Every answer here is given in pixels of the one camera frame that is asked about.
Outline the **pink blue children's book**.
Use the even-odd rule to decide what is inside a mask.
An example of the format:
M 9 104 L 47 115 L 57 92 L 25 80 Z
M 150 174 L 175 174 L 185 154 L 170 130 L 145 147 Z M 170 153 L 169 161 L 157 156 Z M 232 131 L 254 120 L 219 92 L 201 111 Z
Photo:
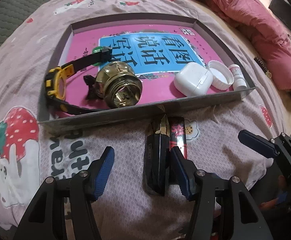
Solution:
M 223 62 L 223 50 L 206 32 L 195 27 L 167 24 L 131 24 L 102 27 L 71 34 L 65 62 L 91 54 L 99 46 L 113 49 L 113 60 L 130 65 L 141 79 L 139 105 L 184 98 L 174 76 L 187 63 L 207 66 Z

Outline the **grey cardboard box tray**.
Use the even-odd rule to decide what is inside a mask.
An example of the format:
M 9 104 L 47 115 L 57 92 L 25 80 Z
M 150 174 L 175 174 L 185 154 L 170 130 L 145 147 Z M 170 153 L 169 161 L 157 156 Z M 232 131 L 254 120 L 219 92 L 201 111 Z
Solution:
M 88 56 L 92 49 L 106 40 L 113 48 L 114 59 L 122 59 L 134 67 L 142 78 L 141 101 L 131 107 L 111 110 L 103 103 L 88 103 L 84 97 L 88 91 L 82 80 L 84 72 L 72 77 L 67 89 L 68 102 L 93 109 L 92 113 L 67 115 L 55 111 L 47 104 L 44 95 L 39 98 L 38 122 L 53 133 L 115 124 L 125 121 L 151 118 L 160 114 L 186 112 L 203 107 L 219 105 L 245 98 L 255 89 L 255 84 L 247 72 L 243 76 L 247 87 L 234 91 L 212 88 L 207 95 L 186 98 L 173 86 L 173 70 L 161 66 L 159 72 L 146 72 L 132 50 L 127 36 L 140 37 L 175 34 L 185 50 L 195 53 L 203 63 L 219 60 L 226 65 L 239 64 L 233 49 L 229 48 L 207 26 L 195 18 L 156 13 L 131 13 L 90 18 L 69 24 L 59 38 L 49 61 L 49 68 L 79 56 Z

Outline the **yellow black wrist watch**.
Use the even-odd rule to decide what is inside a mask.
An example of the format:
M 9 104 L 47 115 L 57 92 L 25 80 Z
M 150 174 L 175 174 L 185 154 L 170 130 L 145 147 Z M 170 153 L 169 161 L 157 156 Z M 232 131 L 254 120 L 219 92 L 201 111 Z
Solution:
M 102 64 L 109 62 L 112 58 L 112 52 L 113 49 L 111 47 L 104 46 L 95 53 L 50 69 L 44 79 L 47 103 L 55 110 L 69 115 L 82 115 L 97 112 L 98 110 L 96 109 L 79 107 L 66 102 L 66 81 L 69 77 L 74 76 L 84 68 L 98 63 Z

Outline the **white plastic jar lid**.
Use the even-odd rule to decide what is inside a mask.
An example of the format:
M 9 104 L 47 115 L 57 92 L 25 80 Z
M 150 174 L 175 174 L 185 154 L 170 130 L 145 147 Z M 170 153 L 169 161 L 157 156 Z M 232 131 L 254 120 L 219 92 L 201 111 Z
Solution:
M 225 91 L 233 85 L 234 76 L 226 65 L 219 61 L 209 61 L 207 65 L 213 75 L 212 86 L 218 90 Z

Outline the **white pill bottle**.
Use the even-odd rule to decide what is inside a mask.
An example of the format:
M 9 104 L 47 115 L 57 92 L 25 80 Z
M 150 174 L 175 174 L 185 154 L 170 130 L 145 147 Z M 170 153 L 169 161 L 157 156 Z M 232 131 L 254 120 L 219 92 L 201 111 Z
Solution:
M 237 91 L 246 89 L 247 84 L 241 68 L 237 64 L 231 64 L 228 68 L 234 77 L 234 82 L 232 84 L 233 90 Z

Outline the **pink strawberry print bedsheet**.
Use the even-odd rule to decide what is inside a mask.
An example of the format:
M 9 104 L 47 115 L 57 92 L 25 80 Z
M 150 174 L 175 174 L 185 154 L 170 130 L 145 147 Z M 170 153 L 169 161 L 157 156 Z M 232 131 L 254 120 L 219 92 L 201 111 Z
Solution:
M 172 239 L 188 223 L 193 204 L 177 186 L 166 197 L 142 187 L 148 120 L 76 129 L 51 135 L 38 124 L 39 98 L 49 61 L 71 23 L 110 14 L 170 13 L 201 20 L 229 46 L 256 84 L 241 101 L 184 114 L 194 128 L 188 153 L 199 168 L 222 178 L 238 176 L 251 188 L 272 160 L 242 145 L 241 129 L 275 137 L 291 133 L 291 96 L 276 89 L 224 22 L 190 0 L 52 0 L 33 12 L 0 47 L 0 237 L 12 239 L 32 197 L 48 176 L 69 178 L 105 147 L 115 163 L 105 193 L 94 204 L 103 239 Z

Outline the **red lighter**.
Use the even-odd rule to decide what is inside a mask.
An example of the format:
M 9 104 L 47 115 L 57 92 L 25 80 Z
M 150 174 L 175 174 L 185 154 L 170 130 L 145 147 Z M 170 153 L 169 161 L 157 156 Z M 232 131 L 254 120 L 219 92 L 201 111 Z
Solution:
M 170 149 L 177 146 L 185 159 L 187 159 L 187 142 L 184 118 L 181 116 L 170 116 Z

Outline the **white earbuds charging case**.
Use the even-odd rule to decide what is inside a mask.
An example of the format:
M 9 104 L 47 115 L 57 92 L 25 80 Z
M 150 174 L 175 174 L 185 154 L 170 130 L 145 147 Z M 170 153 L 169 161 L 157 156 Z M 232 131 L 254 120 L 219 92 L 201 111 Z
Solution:
M 174 86 L 186 97 L 206 95 L 213 82 L 209 69 L 196 63 L 186 64 L 174 77 Z

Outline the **brass threaded fitting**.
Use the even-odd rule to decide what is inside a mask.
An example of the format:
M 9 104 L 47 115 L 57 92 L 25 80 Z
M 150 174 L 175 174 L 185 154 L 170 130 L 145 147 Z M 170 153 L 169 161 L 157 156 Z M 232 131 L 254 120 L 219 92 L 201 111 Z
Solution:
M 122 61 L 114 61 L 104 66 L 97 73 L 94 88 L 96 94 L 110 108 L 136 105 L 143 89 L 133 68 Z

